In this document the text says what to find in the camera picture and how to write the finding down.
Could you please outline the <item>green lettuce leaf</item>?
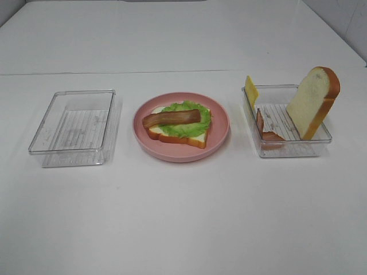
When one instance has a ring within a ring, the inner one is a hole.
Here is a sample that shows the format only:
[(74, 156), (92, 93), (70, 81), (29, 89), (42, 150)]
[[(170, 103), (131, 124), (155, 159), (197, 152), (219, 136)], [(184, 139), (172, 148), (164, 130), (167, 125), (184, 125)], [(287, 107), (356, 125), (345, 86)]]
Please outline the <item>green lettuce leaf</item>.
[(190, 124), (161, 124), (159, 128), (169, 136), (178, 136), (179, 138), (193, 138), (205, 133), (211, 124), (210, 109), (193, 101), (185, 100), (182, 103), (172, 103), (164, 107), (161, 112), (187, 111), (198, 109), (201, 120)]

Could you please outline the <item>bacon strip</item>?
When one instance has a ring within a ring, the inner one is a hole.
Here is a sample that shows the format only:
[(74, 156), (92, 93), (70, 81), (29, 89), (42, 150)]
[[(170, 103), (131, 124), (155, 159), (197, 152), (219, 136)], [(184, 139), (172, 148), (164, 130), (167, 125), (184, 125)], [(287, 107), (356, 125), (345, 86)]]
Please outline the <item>bacon strip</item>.
[(275, 150), (280, 149), (283, 146), (280, 142), (284, 142), (285, 140), (281, 136), (276, 134), (274, 131), (264, 131), (264, 119), (259, 108), (257, 109), (256, 114), (256, 125), (259, 130), (261, 140), (266, 142), (261, 145), (263, 150)]
[(201, 121), (201, 114), (198, 109), (184, 111), (169, 111), (152, 113), (142, 120), (144, 128), (150, 128), (158, 124), (190, 124)]

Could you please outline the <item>bread slice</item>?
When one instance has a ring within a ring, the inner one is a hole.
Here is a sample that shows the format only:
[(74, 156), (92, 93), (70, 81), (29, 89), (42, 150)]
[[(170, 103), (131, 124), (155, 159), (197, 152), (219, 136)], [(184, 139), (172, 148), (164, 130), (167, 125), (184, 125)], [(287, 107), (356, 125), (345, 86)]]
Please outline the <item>bread slice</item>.
[[(164, 107), (158, 107), (152, 111), (152, 113), (161, 112)], [(155, 125), (150, 128), (144, 128), (148, 134), (148, 136), (153, 140), (159, 140), (164, 143), (174, 143), (174, 144), (187, 144), (190, 146), (198, 147), (198, 148), (205, 148), (206, 141), (209, 133), (209, 129), (200, 136), (197, 137), (178, 137), (178, 136), (169, 136), (165, 134), (160, 128), (159, 125)]]
[(313, 138), (339, 92), (337, 75), (324, 66), (314, 67), (301, 81), (286, 110), (302, 140)]

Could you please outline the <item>yellow cheese slice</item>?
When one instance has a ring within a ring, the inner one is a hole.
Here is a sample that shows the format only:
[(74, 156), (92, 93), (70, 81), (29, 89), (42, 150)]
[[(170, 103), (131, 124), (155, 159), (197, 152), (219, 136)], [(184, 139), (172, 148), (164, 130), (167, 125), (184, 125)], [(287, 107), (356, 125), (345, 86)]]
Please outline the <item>yellow cheese slice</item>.
[(254, 110), (255, 102), (259, 96), (259, 92), (249, 75), (245, 79), (245, 93), (247, 95), (251, 108)]

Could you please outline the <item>pink round plate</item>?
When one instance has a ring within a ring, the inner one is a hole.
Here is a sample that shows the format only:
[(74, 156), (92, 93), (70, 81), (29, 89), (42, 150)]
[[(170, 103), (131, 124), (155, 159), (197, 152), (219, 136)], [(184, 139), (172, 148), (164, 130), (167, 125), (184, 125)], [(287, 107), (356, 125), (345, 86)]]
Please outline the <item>pink round plate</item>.
[[(153, 140), (143, 128), (142, 119), (157, 107), (169, 106), (190, 100), (207, 107), (211, 111), (212, 124), (209, 129), (206, 147), (203, 149), (186, 144), (164, 143)], [(225, 142), (230, 128), (228, 114), (224, 107), (208, 96), (190, 92), (174, 92), (159, 95), (142, 104), (133, 119), (134, 135), (148, 154), (168, 162), (185, 163), (200, 160), (216, 152)]]

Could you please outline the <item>clear right plastic tray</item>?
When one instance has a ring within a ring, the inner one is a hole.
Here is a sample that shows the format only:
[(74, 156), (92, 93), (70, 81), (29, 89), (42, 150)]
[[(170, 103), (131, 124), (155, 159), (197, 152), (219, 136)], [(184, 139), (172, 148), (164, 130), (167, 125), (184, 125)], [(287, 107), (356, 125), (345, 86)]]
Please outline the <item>clear right plastic tray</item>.
[[(258, 85), (259, 97), (255, 102), (253, 110), (249, 104), (245, 88), (244, 112), (252, 132), (252, 138), (257, 153), (262, 158), (302, 158), (317, 157), (322, 155), (326, 146), (331, 143), (332, 137), (324, 124), (321, 124), (311, 140), (302, 140), (298, 131), (289, 117), (286, 106), (296, 94), (297, 85)], [(265, 141), (260, 138), (256, 125), (257, 109), (260, 109), (264, 119), (264, 131), (274, 131), (285, 141), (280, 142), (283, 146), (275, 150), (263, 150), (261, 148)]]

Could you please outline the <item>clear plastic tray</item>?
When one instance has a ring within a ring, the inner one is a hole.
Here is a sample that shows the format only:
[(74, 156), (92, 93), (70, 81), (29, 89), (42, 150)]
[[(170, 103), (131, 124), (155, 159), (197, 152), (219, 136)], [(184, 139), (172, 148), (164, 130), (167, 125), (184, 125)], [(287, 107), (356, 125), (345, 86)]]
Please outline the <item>clear plastic tray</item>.
[[(311, 140), (302, 140), (298, 131), (289, 117), (286, 106), (296, 94), (297, 85), (258, 85), (259, 97), (255, 102), (253, 110), (249, 104), (245, 88), (244, 112), (252, 132), (252, 138), (257, 153), (262, 158), (302, 158), (317, 157), (322, 155), (326, 146), (331, 143), (332, 137), (324, 124), (321, 124)], [(263, 150), (261, 148), (265, 141), (260, 138), (256, 125), (257, 109), (260, 109), (264, 119), (264, 131), (274, 131), (285, 141), (280, 142), (283, 146), (275, 150)]]
[(43, 168), (101, 165), (112, 155), (115, 91), (56, 92), (28, 153)]

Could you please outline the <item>clear left plastic tray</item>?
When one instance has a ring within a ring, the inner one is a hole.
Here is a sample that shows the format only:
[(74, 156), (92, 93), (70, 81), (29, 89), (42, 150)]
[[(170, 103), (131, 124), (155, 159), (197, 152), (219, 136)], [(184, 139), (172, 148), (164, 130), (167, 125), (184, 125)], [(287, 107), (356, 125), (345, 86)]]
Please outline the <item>clear left plastic tray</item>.
[(115, 91), (56, 92), (28, 153), (43, 168), (101, 165), (112, 155)]

